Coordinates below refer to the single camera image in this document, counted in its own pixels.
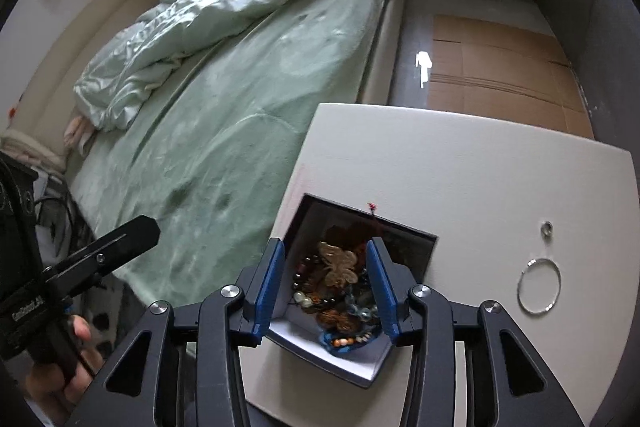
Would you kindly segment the person's left hand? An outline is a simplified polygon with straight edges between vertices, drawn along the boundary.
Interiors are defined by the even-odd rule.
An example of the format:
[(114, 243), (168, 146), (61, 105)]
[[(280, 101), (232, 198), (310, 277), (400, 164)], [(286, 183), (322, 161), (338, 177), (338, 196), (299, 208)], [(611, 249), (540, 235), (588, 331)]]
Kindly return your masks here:
[(92, 341), (89, 323), (73, 315), (74, 335), (84, 347), (80, 350), (85, 364), (76, 364), (75, 376), (66, 383), (61, 369), (55, 365), (34, 365), (26, 378), (26, 389), (44, 415), (54, 425), (62, 426), (94, 380), (104, 363)]

